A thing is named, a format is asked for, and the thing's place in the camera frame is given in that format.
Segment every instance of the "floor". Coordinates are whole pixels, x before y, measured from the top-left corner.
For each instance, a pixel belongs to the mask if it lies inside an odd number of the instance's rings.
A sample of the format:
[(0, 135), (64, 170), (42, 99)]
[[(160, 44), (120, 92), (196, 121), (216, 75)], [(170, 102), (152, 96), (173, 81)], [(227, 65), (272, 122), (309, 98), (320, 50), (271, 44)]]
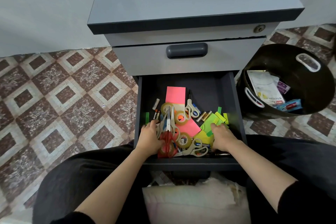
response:
[[(265, 44), (305, 48), (336, 75), (336, 25), (278, 30)], [(134, 138), (137, 85), (111, 47), (0, 59), (0, 218), (31, 208), (45, 175), (76, 153)], [(336, 145), (336, 98), (313, 115), (244, 121), (247, 134)], [(169, 183), (157, 175), (155, 183)]]

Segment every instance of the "open drawer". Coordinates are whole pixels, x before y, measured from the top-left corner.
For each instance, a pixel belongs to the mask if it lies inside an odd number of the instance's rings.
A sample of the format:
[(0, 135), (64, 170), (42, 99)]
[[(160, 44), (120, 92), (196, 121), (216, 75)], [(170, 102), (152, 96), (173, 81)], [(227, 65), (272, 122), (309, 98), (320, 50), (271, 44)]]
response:
[[(222, 113), (227, 113), (231, 131), (238, 139), (246, 143), (232, 71), (144, 75), (139, 76), (138, 86), (134, 147), (137, 145), (141, 126), (145, 124), (145, 113), (149, 112), (149, 118), (153, 118), (153, 104), (157, 98), (160, 99), (158, 106), (165, 102), (167, 86), (186, 87), (187, 90), (191, 90), (192, 100), (201, 112), (215, 112), (219, 106), (222, 107)], [(157, 158), (156, 155), (146, 160), (144, 168), (163, 171), (231, 171), (241, 169), (232, 156)]]

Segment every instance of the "black sleeve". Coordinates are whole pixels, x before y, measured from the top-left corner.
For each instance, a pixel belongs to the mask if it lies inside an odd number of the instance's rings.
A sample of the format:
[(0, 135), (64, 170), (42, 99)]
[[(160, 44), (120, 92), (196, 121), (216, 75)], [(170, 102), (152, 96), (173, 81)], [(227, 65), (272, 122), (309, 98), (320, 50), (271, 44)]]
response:
[(282, 194), (278, 214), (287, 223), (312, 223), (334, 219), (336, 201), (322, 190), (299, 181), (289, 186)]
[(67, 214), (64, 218), (52, 221), (51, 224), (95, 224), (95, 222), (86, 214), (80, 212), (72, 212)]

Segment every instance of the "black bin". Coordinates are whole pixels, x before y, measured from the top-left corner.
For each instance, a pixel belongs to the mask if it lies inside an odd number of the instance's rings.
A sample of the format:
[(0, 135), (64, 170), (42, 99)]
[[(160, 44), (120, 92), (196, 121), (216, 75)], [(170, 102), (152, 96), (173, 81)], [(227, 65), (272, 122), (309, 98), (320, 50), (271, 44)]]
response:
[[(279, 76), (291, 89), (284, 94), (289, 101), (301, 99), (302, 109), (279, 111), (264, 103), (254, 93), (247, 70), (266, 70)], [(329, 68), (312, 53), (288, 44), (262, 46), (246, 65), (237, 82), (241, 112), (250, 120), (268, 120), (319, 112), (335, 94), (335, 82)]]

